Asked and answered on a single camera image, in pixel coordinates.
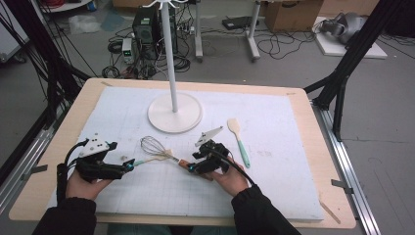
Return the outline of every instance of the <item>white paper sheet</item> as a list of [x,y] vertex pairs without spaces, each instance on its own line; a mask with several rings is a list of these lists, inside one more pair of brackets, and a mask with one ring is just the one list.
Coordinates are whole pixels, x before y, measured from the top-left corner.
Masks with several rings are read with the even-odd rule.
[[[117,142],[104,161],[122,164],[121,156],[145,160],[140,138],[151,135],[174,156],[190,163],[198,151],[196,141],[202,132],[223,126],[213,140],[224,144],[241,165],[236,138],[226,121],[237,118],[241,138],[251,160],[248,175],[289,219],[323,219],[316,189],[291,108],[284,96],[221,92],[185,91],[197,98],[204,109],[202,121],[182,134],[166,134],[154,129],[147,118],[151,102],[168,90],[107,87],[79,141],[94,133],[107,142]],[[80,150],[73,152],[77,157]],[[52,196],[49,207],[55,205]],[[121,180],[115,180],[97,198],[97,212],[233,216],[227,195],[216,182],[190,175],[174,161],[152,161],[138,165]]]

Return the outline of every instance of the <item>floor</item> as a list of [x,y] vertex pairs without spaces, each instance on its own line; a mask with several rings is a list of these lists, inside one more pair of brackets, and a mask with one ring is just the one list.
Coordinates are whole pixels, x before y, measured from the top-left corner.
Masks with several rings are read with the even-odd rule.
[[[73,14],[79,13],[93,14],[85,10]],[[203,20],[202,24],[221,28],[220,20],[217,23],[215,19]],[[109,64],[108,39],[129,25],[131,20],[123,20],[111,30],[70,35],[69,39],[93,71],[100,75]],[[259,29],[265,29],[263,22]],[[257,42],[269,38],[261,36],[261,31],[256,34]],[[313,41],[302,43],[297,52],[282,60],[274,60],[260,52],[260,60],[252,63],[247,42],[241,36],[211,33],[203,34],[203,40],[203,62],[197,62],[191,48],[187,57],[191,67],[177,73],[177,81],[304,88],[330,74],[341,60],[340,57],[323,56]],[[378,41],[388,58],[362,60],[347,84],[342,137],[381,233],[410,235],[415,230],[415,184],[412,180],[415,142],[411,138],[414,132],[411,123],[415,117],[415,47],[382,40],[407,55]],[[282,45],[282,51],[294,50],[297,45]],[[263,42],[261,47],[268,51],[271,44]],[[77,68],[92,73],[73,49],[69,49],[69,53]],[[1,165],[46,103],[30,63],[8,63],[1,65],[0,71]],[[165,80],[165,76],[158,73],[153,79]],[[318,91],[312,92],[309,98],[317,95]],[[7,216],[9,209],[10,206],[0,215],[2,234],[31,233],[36,223],[11,221]],[[105,231],[106,224],[98,224],[96,234]],[[364,234],[360,226],[352,230],[300,229],[300,232],[307,235]]]

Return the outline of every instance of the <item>person's arm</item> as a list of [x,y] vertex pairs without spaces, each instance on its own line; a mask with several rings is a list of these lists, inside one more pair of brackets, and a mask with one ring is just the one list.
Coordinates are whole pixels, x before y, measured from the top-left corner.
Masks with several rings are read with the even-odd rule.
[[112,181],[101,180],[89,183],[75,170],[67,186],[67,198],[58,207],[48,209],[33,231],[40,234],[94,234],[97,218],[94,200]]
[[232,197],[236,230],[239,235],[299,235],[295,227],[272,206],[259,188],[249,187],[247,179],[233,166],[226,173],[209,174]]

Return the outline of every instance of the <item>white pole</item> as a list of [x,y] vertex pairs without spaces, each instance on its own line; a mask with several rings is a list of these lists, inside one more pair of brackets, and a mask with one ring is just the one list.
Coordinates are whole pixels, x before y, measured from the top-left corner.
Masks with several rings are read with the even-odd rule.
[[173,47],[171,45],[170,20],[168,13],[168,4],[161,8],[162,34],[164,36],[165,56],[168,67],[168,80],[170,82],[171,103],[173,112],[177,113],[177,95],[176,95],[176,77],[174,75]]

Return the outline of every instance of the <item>spatula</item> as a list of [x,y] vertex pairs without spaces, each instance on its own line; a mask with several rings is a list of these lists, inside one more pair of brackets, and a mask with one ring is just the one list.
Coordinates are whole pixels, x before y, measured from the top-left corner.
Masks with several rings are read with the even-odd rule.
[[235,136],[236,140],[238,141],[239,151],[241,151],[242,160],[247,168],[251,167],[250,159],[248,158],[247,151],[245,151],[244,144],[242,144],[241,137],[239,136],[239,123],[235,118],[228,119],[228,127],[229,130],[232,131]]

